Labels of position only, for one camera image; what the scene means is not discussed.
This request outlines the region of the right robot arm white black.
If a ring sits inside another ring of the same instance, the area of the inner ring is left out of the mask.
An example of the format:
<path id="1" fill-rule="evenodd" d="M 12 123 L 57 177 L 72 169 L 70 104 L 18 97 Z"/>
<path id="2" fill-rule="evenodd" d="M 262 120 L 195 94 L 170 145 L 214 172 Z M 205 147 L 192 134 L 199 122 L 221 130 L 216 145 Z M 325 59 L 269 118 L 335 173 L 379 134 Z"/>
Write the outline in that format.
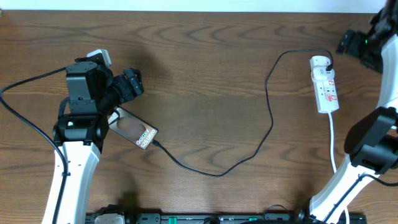
<path id="1" fill-rule="evenodd" d="M 356 57 L 382 75 L 376 109 L 348 132 L 340 167 L 327 185 L 300 212 L 307 223 L 338 223 L 343 210 L 371 181 L 397 168 L 397 1 L 388 0 L 370 21 L 367 32 L 347 30 L 337 53 Z"/>

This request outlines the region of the white power strip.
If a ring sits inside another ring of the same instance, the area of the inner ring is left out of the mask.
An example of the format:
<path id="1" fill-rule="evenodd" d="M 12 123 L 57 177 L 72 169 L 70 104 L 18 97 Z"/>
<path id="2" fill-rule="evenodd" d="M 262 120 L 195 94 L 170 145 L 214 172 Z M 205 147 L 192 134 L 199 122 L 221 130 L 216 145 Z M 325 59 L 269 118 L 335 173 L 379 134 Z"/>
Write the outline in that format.
<path id="1" fill-rule="evenodd" d="M 339 109 L 335 86 L 335 71 L 328 66 L 328 57 L 316 55 L 310 59 L 311 79 L 315 91 L 315 100 L 319 113 L 327 114 Z"/>

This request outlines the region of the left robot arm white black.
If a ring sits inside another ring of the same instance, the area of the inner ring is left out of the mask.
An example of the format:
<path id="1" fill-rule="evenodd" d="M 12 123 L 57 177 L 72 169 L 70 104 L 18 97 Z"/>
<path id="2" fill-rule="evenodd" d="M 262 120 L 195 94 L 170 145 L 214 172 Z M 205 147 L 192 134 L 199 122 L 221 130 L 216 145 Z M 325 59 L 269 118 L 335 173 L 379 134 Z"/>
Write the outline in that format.
<path id="1" fill-rule="evenodd" d="M 43 223 L 84 223 L 91 183 L 115 107 L 144 92 L 141 73 L 114 76 L 105 49 L 77 58 L 66 68 L 69 96 L 53 127 L 55 169 Z"/>

